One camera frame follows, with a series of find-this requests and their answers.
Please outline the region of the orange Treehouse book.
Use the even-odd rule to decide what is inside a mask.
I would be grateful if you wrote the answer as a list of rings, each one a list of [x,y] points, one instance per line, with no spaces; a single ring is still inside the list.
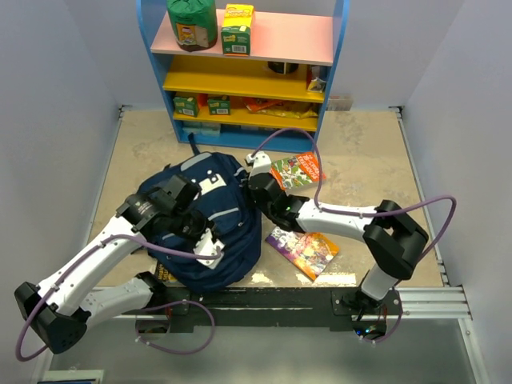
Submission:
[[[317,184],[326,175],[320,175],[318,160],[313,152],[296,154],[272,162],[270,173],[285,191],[304,189]]]

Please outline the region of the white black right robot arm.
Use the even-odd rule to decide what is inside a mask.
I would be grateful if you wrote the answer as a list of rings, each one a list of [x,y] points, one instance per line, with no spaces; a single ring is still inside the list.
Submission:
[[[287,194],[269,173],[249,177],[247,189],[256,207],[283,230],[334,234],[366,244],[374,266],[356,295],[365,314],[375,314],[390,289],[411,278],[429,240],[424,229],[391,200],[369,207],[317,204],[312,198]]]

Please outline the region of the navy blue student backpack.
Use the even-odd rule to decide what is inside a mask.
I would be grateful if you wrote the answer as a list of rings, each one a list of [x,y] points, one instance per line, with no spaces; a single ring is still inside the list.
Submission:
[[[213,233],[224,244],[223,257],[215,268],[157,250],[148,249],[147,253],[181,284],[202,294],[222,290],[253,269],[261,256],[262,215],[246,196],[243,185],[248,173],[234,156],[199,151],[192,134],[189,143],[193,157],[152,175],[139,186],[138,192],[164,186],[176,174],[200,185],[197,209],[214,224]]]

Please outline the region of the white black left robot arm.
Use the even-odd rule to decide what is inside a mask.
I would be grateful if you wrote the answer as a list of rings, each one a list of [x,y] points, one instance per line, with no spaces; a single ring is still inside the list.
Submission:
[[[131,310],[160,312],[166,295],[150,273],[103,292],[94,288],[139,247],[215,268],[224,245],[212,221],[195,209],[201,193],[202,185],[176,174],[162,187],[128,196],[100,234],[67,264],[40,283],[24,282],[15,290],[25,320],[22,329],[33,330],[45,348],[60,354],[107,319]]]

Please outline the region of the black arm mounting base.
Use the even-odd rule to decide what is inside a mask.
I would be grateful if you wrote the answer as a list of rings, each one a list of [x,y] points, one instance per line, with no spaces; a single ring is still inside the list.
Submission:
[[[365,300],[355,287],[229,288],[197,294],[184,287],[168,286],[149,307],[178,302],[168,310],[146,308],[132,314],[170,316],[172,332],[191,332],[208,326],[208,315],[193,303],[206,307],[217,327],[296,327],[355,331],[357,335],[380,335],[384,324],[402,315],[398,292],[390,291],[379,304]]]

